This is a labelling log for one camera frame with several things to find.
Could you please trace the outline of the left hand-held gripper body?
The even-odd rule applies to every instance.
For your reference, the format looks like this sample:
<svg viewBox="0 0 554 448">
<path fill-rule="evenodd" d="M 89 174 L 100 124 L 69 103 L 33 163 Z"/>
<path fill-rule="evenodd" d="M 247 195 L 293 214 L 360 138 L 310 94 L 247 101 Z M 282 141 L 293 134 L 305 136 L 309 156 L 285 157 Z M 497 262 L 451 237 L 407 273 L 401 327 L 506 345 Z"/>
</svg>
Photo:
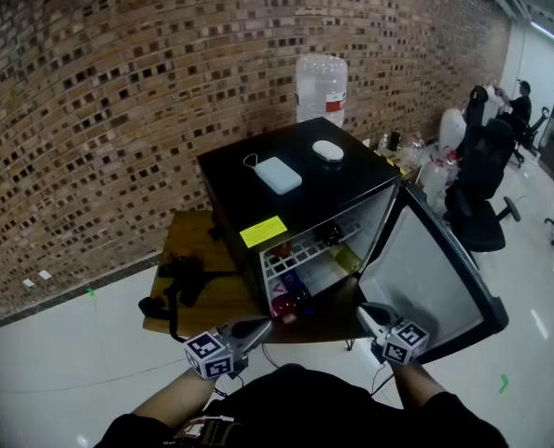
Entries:
<svg viewBox="0 0 554 448">
<path fill-rule="evenodd" d="M 230 321 L 206 330 L 184 342 L 190 367 L 203 380 L 216 380 L 227 374 L 235 378 L 248 367 L 248 345 L 252 335 L 233 335 Z"/>
</svg>

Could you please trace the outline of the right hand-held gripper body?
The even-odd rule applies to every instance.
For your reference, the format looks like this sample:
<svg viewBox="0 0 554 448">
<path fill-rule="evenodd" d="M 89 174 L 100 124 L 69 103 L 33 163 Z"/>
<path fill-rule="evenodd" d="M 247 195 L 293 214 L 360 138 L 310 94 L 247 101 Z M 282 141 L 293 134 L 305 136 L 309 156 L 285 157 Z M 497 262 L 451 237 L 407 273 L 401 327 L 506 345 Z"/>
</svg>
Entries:
<svg viewBox="0 0 554 448">
<path fill-rule="evenodd" d="M 379 360 L 394 365 L 408 365 L 422 354 L 430 339 L 430 334 L 414 321 L 392 315 L 387 323 L 373 321 L 373 354 Z"/>
</svg>

